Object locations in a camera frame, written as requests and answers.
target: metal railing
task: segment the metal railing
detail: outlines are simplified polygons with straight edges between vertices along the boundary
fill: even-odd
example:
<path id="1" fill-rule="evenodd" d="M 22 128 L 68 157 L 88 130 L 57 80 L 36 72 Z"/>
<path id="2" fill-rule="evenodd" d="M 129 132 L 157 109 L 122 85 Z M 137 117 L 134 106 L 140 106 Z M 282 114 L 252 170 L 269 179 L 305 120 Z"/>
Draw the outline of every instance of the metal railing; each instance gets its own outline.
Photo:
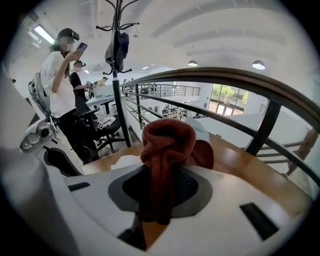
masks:
<path id="1" fill-rule="evenodd" d="M 176 81 L 210 83 L 208 86 L 211 86 L 212 84 L 229 85 L 267 97 L 268 103 L 265 107 L 263 119 L 258 130 L 249 128 L 232 119 L 226 118 L 211 111 L 174 100 L 169 100 L 165 97 L 156 97 L 152 94 L 142 94 L 139 90 L 141 88 L 141 84 L 143 86 L 143 84 L 147 83 L 151 84 Z M 132 110 L 132 112 L 136 114 L 136 116 L 133 114 L 133 117 L 139 122 L 141 129 L 143 128 L 143 119 L 147 122 L 150 122 L 147 117 L 141 114 L 141 109 L 155 115 L 158 118 L 164 117 L 163 115 L 142 106 L 140 104 L 140 99 L 142 98 L 156 100 L 176 106 L 178 108 L 196 112 L 252 136 L 251 141 L 244 150 L 253 156 L 257 155 L 264 144 L 268 145 L 270 148 L 276 150 L 281 155 L 288 158 L 301 170 L 303 170 L 320 187 L 319 176 L 311 169 L 310 166 L 308 166 L 308 164 L 306 164 L 294 152 L 289 151 L 285 146 L 274 141 L 272 138 L 269 138 L 270 133 L 277 121 L 281 106 L 284 106 L 299 115 L 301 118 L 307 121 L 318 134 L 320 133 L 320 108 L 313 101 L 292 87 L 261 74 L 222 67 L 177 69 L 132 80 L 122 84 L 122 86 L 131 86 L 133 90 L 128 92 L 128 95 L 131 95 L 131 97 L 134 98 L 128 97 L 126 101 L 131 104 L 126 105 L 130 108 L 130 110 Z"/>
<path id="2" fill-rule="evenodd" d="M 132 86 L 122 86 L 122 93 L 127 97 L 128 93 L 135 91 Z M 199 96 L 200 88 L 186 85 L 146 83 L 139 84 L 138 91 L 143 95 L 152 95 L 155 97 L 176 97 L 176 96 Z"/>

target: white t-shirt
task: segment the white t-shirt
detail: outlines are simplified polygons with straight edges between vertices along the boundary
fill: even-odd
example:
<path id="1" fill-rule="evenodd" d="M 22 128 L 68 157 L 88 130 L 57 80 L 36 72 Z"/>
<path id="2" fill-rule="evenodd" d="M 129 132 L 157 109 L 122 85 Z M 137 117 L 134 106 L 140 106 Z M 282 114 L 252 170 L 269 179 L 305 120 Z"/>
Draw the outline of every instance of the white t-shirt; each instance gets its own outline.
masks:
<path id="1" fill-rule="evenodd" d="M 56 93 L 52 92 L 55 75 L 58 73 L 64 57 L 59 51 L 51 52 L 42 64 L 40 78 L 43 89 L 47 95 L 50 95 L 51 115 L 60 118 L 64 114 L 76 107 L 74 88 L 69 83 L 68 78 L 63 78 Z"/>

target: window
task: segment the window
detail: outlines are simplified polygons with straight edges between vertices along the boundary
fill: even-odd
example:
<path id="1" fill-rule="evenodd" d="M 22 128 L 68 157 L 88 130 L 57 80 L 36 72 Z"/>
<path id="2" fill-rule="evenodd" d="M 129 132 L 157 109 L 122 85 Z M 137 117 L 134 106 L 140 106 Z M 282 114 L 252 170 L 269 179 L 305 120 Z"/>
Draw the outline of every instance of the window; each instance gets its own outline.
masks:
<path id="1" fill-rule="evenodd" d="M 208 110 L 222 116 L 244 113 L 249 92 L 233 86 L 214 83 Z"/>

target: coat rack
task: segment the coat rack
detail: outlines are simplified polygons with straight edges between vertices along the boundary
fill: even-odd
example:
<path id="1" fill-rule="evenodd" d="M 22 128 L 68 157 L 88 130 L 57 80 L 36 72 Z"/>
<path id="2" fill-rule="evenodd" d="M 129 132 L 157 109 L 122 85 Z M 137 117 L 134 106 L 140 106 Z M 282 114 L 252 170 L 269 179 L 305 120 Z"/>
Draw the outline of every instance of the coat rack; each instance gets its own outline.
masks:
<path id="1" fill-rule="evenodd" d="M 125 143 L 126 143 L 126 146 L 129 148 L 129 147 L 131 147 L 131 140 L 130 140 L 129 131 L 127 128 L 126 119 L 125 119 L 125 115 L 124 115 L 124 111 L 123 111 L 122 103 L 121 103 L 121 93 L 120 93 L 120 83 L 119 83 L 119 79 L 118 79 L 118 72 L 127 73 L 127 72 L 132 71 L 132 69 L 129 69 L 126 71 L 120 71 L 120 70 L 116 69 L 115 40 L 117 37 L 117 33 L 120 30 L 125 30 L 125 29 L 132 27 L 134 25 L 139 25 L 139 23 L 126 23 L 126 24 L 120 25 L 121 15 L 122 15 L 122 12 L 124 11 L 124 9 L 139 0 L 134 0 L 132 2 L 129 2 L 124 7 L 122 7 L 123 0 L 116 0 L 116 5 L 114 5 L 110 0 L 105 0 L 105 1 L 107 1 L 114 8 L 112 25 L 96 26 L 95 28 L 102 30 L 102 31 L 106 31 L 106 32 L 112 31 L 111 62 L 110 62 L 111 71 L 110 71 L 110 73 L 104 72 L 103 74 L 111 75 L 111 73 L 112 73 L 112 76 L 113 76 L 112 87 L 113 87 L 113 92 L 114 92 L 114 101 L 115 101 L 116 109 L 118 112 L 121 128 L 123 131 Z"/>

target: black cap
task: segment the black cap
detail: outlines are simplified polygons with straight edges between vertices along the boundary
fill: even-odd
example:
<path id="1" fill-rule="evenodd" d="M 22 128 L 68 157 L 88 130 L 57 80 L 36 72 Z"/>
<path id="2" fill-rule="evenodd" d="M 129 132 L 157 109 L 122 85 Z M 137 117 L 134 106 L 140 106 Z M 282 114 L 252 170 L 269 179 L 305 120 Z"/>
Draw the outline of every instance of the black cap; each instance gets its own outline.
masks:
<path id="1" fill-rule="evenodd" d="M 57 35 L 57 38 L 62 38 L 62 37 L 70 37 L 73 38 L 73 40 L 79 40 L 79 35 L 74 32 L 71 28 L 64 28 L 62 29 L 59 34 Z"/>

